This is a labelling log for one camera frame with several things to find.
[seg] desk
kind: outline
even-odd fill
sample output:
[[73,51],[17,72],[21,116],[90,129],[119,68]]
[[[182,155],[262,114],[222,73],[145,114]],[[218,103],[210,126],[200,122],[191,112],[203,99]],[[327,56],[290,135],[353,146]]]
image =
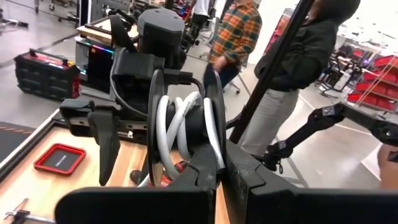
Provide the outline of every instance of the desk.
[[[43,138],[39,139],[40,141],[31,149],[30,153],[0,183],[0,211],[2,214],[15,209],[27,197],[29,200],[20,209],[31,211],[33,215],[54,218],[54,207],[58,200],[65,194],[82,187],[100,186],[98,183],[100,172],[99,146],[93,138],[72,136],[69,130],[61,126],[49,127],[53,116],[56,116],[56,114],[54,113],[27,141],[21,144],[24,145],[35,138],[39,138],[40,130],[48,129]],[[69,177],[37,171],[33,167],[34,161],[54,143],[63,143],[82,148],[87,153],[82,163]],[[4,168],[7,161],[11,161],[16,152],[20,150],[25,150],[25,148],[18,147],[4,162],[0,163],[0,169]],[[106,186],[134,187],[135,185],[129,179],[129,174],[132,170],[140,170],[142,168],[145,156],[145,146],[121,141],[119,156],[115,163],[112,176]],[[172,159],[174,162],[181,160],[177,153],[172,154]],[[216,201],[216,223],[229,223],[222,186],[217,190]],[[12,222],[12,219],[12,217],[9,217],[1,223],[9,224]]]
[[[105,20],[102,20],[101,22],[97,22],[97,23],[94,22],[93,25],[95,27],[111,31],[111,23],[110,23],[109,19],[105,19]],[[80,35],[83,35],[88,38],[96,39],[108,46],[112,46],[112,37],[110,34],[106,34],[104,32],[98,31],[98,30],[93,30],[93,29],[87,28],[85,26],[78,27],[77,32]],[[138,35],[137,26],[133,25],[128,34],[130,37],[137,36]]]

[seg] plaid shirt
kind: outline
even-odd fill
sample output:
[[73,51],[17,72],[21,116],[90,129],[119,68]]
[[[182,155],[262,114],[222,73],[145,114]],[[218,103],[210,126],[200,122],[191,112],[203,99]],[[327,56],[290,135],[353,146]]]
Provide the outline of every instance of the plaid shirt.
[[262,21],[253,2],[232,6],[225,13],[223,23],[208,55],[209,63],[224,55],[228,64],[240,67],[254,50]]

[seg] hood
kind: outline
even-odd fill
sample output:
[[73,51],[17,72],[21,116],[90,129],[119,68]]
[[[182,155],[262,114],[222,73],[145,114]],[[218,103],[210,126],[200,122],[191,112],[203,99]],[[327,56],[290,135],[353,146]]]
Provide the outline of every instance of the hood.
[[338,25],[353,16],[361,0],[316,0],[316,21],[331,20]]

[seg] black jacket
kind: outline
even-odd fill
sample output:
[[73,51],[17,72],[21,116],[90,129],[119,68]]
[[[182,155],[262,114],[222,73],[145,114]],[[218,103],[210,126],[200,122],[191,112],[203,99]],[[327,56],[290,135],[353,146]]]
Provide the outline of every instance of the black jacket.
[[[304,89],[327,67],[336,44],[338,25],[333,21],[313,22],[302,26],[274,75],[270,88],[279,91]],[[255,68],[258,78],[277,47],[276,40]]]
[[[304,89],[313,83],[327,67],[335,44],[338,27],[357,10],[360,0],[321,0],[318,16],[303,25],[294,37],[281,66],[274,74],[270,88],[279,91]],[[277,48],[276,40],[254,73],[258,78]]]

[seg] black pole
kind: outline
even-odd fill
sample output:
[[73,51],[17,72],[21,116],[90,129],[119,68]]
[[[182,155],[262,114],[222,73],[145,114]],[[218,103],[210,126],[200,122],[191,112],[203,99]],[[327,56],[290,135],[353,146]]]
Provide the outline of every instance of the black pole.
[[301,0],[294,11],[292,18],[287,25],[287,28],[280,38],[278,46],[271,58],[269,66],[266,67],[261,74],[261,77],[250,96],[250,99],[247,105],[242,110],[242,115],[237,122],[234,131],[229,137],[233,143],[237,144],[239,139],[241,138],[244,130],[249,125],[250,119],[252,118],[255,110],[257,109],[262,97],[266,93],[269,84],[272,80],[272,77],[275,74],[275,71],[280,65],[286,51],[290,47],[290,43],[292,42],[293,38],[295,37],[297,31],[302,26],[308,12],[310,11],[312,4],[315,0]]

